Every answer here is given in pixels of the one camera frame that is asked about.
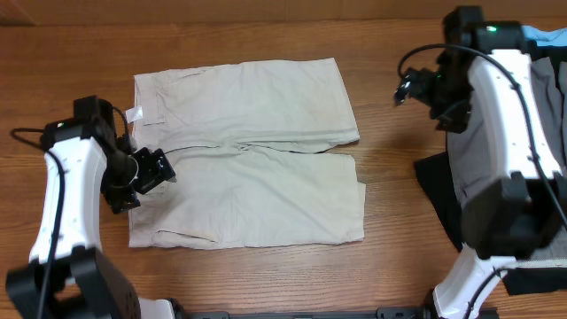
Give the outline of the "beige shorts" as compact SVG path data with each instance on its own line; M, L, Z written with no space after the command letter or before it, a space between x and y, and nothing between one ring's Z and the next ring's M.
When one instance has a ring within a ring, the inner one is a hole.
M215 250L364 238L360 134L334 58L138 74L136 143L175 179L129 214L131 247Z

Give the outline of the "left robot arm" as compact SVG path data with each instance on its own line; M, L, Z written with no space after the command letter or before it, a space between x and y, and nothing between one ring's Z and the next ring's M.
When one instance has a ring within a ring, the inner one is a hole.
M72 117L39 129L47 185L43 217L24 268L8 272L7 294L26 319L183 318L176 300L139 297L104 256L100 202L115 214L140 205L138 195L175 171L161 149L136 149L118 135L119 109L96 96L74 100Z

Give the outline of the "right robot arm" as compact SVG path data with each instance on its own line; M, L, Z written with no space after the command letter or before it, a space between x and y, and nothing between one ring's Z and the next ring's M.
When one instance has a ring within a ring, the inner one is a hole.
M422 306L382 318L495 318L485 301L499 284L566 287L566 49L478 6L442 24L437 69L399 66L394 101L427 105L446 134L414 168L459 255Z

